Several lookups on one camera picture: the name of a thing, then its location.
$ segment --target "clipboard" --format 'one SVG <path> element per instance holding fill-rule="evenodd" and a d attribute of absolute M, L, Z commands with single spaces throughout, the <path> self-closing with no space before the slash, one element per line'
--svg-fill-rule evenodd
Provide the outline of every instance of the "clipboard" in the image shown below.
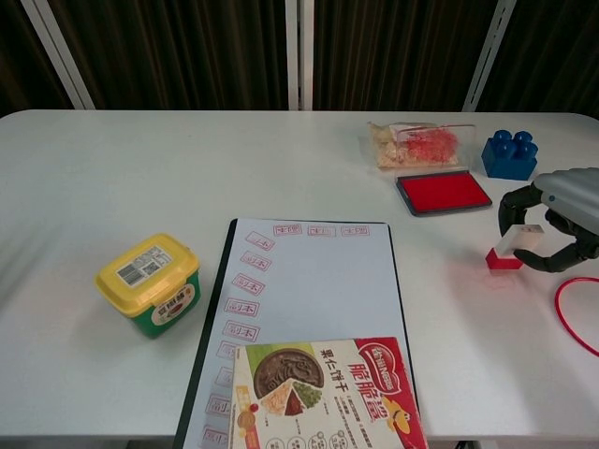
<path fill-rule="evenodd" d="M 227 448 L 237 345 L 386 336 L 417 404 L 388 224 L 233 220 L 173 447 Z"/>

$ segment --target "black clipboard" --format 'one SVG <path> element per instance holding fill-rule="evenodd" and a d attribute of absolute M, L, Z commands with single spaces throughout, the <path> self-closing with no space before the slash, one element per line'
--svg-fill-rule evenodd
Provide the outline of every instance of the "black clipboard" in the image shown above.
<path fill-rule="evenodd" d="M 223 280 L 226 274 L 226 267 L 228 265 L 229 256 L 231 254 L 231 248 L 233 246 L 233 239 L 235 237 L 235 232 L 237 230 L 237 222 L 235 219 L 231 221 L 228 232 L 226 233 L 226 241 L 225 248 L 223 250 L 223 255 L 221 257 L 220 265 L 218 266 L 218 271 L 216 273 L 216 279 L 214 281 L 214 288 L 212 289 L 212 295 L 210 297 L 210 302 L 208 304 L 208 310 L 206 312 L 206 320 L 204 321 L 204 328 L 202 329 L 202 334 L 199 339 L 199 345 L 197 347 L 196 352 L 196 360 L 194 361 L 194 366 L 192 367 L 191 377 L 189 379 L 189 385 L 187 386 L 187 392 L 185 393 L 185 400 L 183 401 L 183 409 L 181 411 L 181 417 L 179 418 L 179 425 L 177 426 L 177 433 L 175 435 L 175 440 L 173 443 L 173 449 L 183 449 L 183 445 L 185 444 L 185 439 L 187 438 L 187 430 L 189 428 L 189 420 L 191 418 L 192 411 L 194 409 L 194 404 L 196 402 L 197 395 L 197 387 L 199 386 L 199 381 L 201 378 L 202 368 L 204 366 L 204 361 L 206 359 L 206 353 L 208 350 L 208 344 L 210 342 L 210 337 L 212 334 L 212 325 L 214 323 L 214 317 L 216 316 L 216 311 L 218 309 L 218 302 L 221 296 L 221 291 L 223 289 Z M 305 222 L 305 220 L 293 220 L 293 222 L 301 223 Z M 325 221 L 325 220 L 311 220 L 311 222 L 321 222 L 321 223 L 336 223 L 336 224 L 365 224 L 365 225 L 385 225 L 382 222 L 338 222 L 338 221 Z M 405 313 L 403 310 L 402 303 L 402 294 L 400 291 L 400 280 L 397 275 L 397 262 L 395 259 L 395 249 L 393 248 L 393 238 L 391 237 L 391 228 L 387 224 L 387 231 L 389 236 L 389 245 L 391 247 L 391 256 L 393 259 L 393 267 L 395 271 L 395 282 L 397 284 L 397 294 L 398 299 L 400 301 L 400 309 L 402 310 L 403 316 L 403 335 L 405 337 L 405 345 L 408 349 L 407 358 L 409 361 L 410 367 L 410 378 L 412 379 L 412 387 L 414 392 L 414 399 L 416 401 L 416 406 L 418 406 L 418 396 L 416 392 L 416 380 L 414 377 L 414 368 L 412 365 L 412 352 L 410 351 L 410 341 L 408 340 L 408 332 L 405 324 Z"/>

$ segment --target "blue lego brick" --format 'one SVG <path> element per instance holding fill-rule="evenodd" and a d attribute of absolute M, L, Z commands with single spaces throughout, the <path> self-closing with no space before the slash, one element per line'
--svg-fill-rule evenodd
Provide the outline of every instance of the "blue lego brick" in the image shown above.
<path fill-rule="evenodd" d="M 504 180 L 526 181 L 536 166 L 538 147 L 526 131 L 514 135 L 500 129 L 487 140 L 481 155 L 487 176 Z"/>

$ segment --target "red stamp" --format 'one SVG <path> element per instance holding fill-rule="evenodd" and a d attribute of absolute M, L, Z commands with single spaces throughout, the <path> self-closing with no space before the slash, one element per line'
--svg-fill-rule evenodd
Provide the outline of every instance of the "red stamp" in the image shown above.
<path fill-rule="evenodd" d="M 260 304 L 257 302 L 243 301 L 234 297 L 228 297 L 225 304 L 225 311 L 245 316 L 257 316 L 259 308 Z"/>
<path fill-rule="evenodd" d="M 274 227 L 275 236 L 298 236 L 301 234 L 301 224 L 277 224 Z"/>
<path fill-rule="evenodd" d="M 204 435 L 202 436 L 202 440 L 212 445 L 226 447 L 228 444 L 228 436 L 226 432 L 222 430 L 216 430 L 215 428 L 205 426 L 204 427 Z"/>
<path fill-rule="evenodd" d="M 224 388 L 230 388 L 233 385 L 233 370 L 225 367 L 221 367 L 216 376 L 215 384 L 221 385 Z"/>
<path fill-rule="evenodd" d="M 250 232 L 250 234 L 245 238 L 246 241 L 249 241 L 253 245 L 257 246 L 261 250 L 270 251 L 274 246 L 274 241 L 264 237 L 262 234 L 258 234 L 257 232 Z"/>
<path fill-rule="evenodd" d="M 218 347 L 218 351 L 216 351 L 216 356 L 221 357 L 221 358 L 228 358 L 229 360 L 233 360 L 235 358 L 235 349 L 236 348 L 237 348 L 237 344 L 223 340 L 223 341 L 221 341 L 221 344 Z"/>
<path fill-rule="evenodd" d="M 208 399 L 208 405 L 206 406 L 206 413 L 228 418 L 230 412 L 230 399 L 223 398 L 222 396 L 210 395 L 210 398 Z"/>
<path fill-rule="evenodd" d="M 335 226 L 311 224 L 308 226 L 308 235 L 313 237 L 335 237 L 337 229 L 335 229 Z"/>
<path fill-rule="evenodd" d="M 349 226 L 341 226 L 341 235 L 344 237 L 370 236 L 370 234 L 370 228 L 364 224 L 352 224 Z"/>
<path fill-rule="evenodd" d="M 258 282 L 256 279 L 252 279 L 244 274 L 235 276 L 233 285 L 239 287 L 241 290 L 245 290 L 247 293 L 251 293 L 255 297 L 262 293 L 262 290 L 266 287 L 262 282 Z"/>
<path fill-rule="evenodd" d="M 272 263 L 266 257 L 262 257 L 261 255 L 251 253 L 246 251 L 245 254 L 241 257 L 241 261 L 247 265 L 251 265 L 254 268 L 258 268 L 262 271 L 266 271 L 269 269 L 270 264 Z"/>
<path fill-rule="evenodd" d="M 258 332 L 260 332 L 259 327 L 244 325 L 243 323 L 237 323 L 236 321 L 227 321 L 225 323 L 225 328 L 223 329 L 223 335 L 251 342 L 256 341 Z"/>

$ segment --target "red wire loop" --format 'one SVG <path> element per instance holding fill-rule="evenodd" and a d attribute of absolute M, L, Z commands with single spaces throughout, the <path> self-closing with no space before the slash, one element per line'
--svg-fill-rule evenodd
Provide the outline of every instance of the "red wire loop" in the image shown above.
<path fill-rule="evenodd" d="M 557 312 L 558 317 L 560 318 L 560 321 L 562 322 L 563 327 L 565 328 L 565 330 L 568 331 L 568 333 L 572 336 L 572 338 L 574 340 L 576 340 L 578 342 L 578 344 L 580 344 L 580 346 L 582 346 L 584 349 L 589 351 L 591 354 L 599 357 L 599 351 L 596 350 L 595 348 L 593 348 L 592 346 L 590 346 L 585 340 L 583 340 L 576 333 L 576 331 L 572 327 L 570 327 L 568 322 L 565 321 L 565 318 L 563 317 L 562 305 L 560 303 L 561 297 L 562 297 L 562 290 L 565 287 L 567 287 L 568 285 L 570 285 L 571 283 L 575 283 L 575 282 L 599 282 L 599 278 L 583 278 L 583 277 L 572 278 L 572 279 L 569 279 L 566 282 L 564 282 L 562 285 L 560 285 L 560 287 L 558 288 L 558 291 L 555 292 L 555 312 Z"/>

